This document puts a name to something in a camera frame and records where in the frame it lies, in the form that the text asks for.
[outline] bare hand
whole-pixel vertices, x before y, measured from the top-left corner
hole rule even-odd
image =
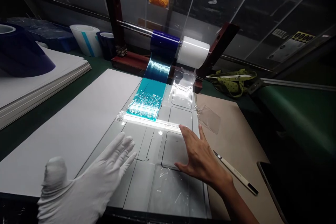
[[[226,172],[218,163],[212,149],[210,148],[202,126],[199,125],[199,139],[189,128],[179,125],[187,147],[188,164],[175,163],[175,166],[189,176],[197,178],[211,187],[233,186],[232,176]]]

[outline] green bag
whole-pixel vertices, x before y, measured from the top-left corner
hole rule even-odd
[[[245,69],[229,73],[222,73],[221,70],[218,70],[216,74],[209,75],[205,79],[212,82],[218,91],[233,98],[238,98],[247,92],[244,82],[252,80],[256,76],[256,72],[245,71]]]

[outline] label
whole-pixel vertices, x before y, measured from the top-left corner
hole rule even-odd
[[[303,33],[301,31],[298,31],[295,35],[293,35],[293,37],[291,37],[292,40],[299,41],[299,42],[302,42],[304,44],[306,44],[307,42],[309,42],[313,38],[315,38],[315,36],[307,34],[307,33]]]
[[[289,36],[287,32],[280,29],[275,29],[275,31],[272,34],[282,39],[286,39]]]
[[[289,39],[282,46],[280,46],[274,53],[268,56],[267,59],[282,63],[303,45],[304,43],[302,42]]]

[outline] blue film roll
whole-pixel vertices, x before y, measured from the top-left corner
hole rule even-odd
[[[160,31],[153,31],[150,40],[151,56],[144,78],[166,83],[180,39]]]
[[[23,27],[0,23],[0,68],[15,77],[46,74],[55,64]]]
[[[111,61],[117,55],[116,46],[114,44],[113,33],[97,32],[98,41],[103,51],[104,59]]]
[[[179,41],[177,37],[153,31],[150,40],[152,54],[128,114],[156,121]]]

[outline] beige mat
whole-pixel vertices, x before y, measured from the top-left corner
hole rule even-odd
[[[258,161],[269,161],[237,103],[198,94],[197,107],[202,109],[204,105],[221,117],[218,135],[203,126],[211,148],[259,191],[254,196],[232,175],[239,194],[260,223],[283,223],[257,166]],[[229,220],[221,197],[211,187],[208,189],[212,218]]]

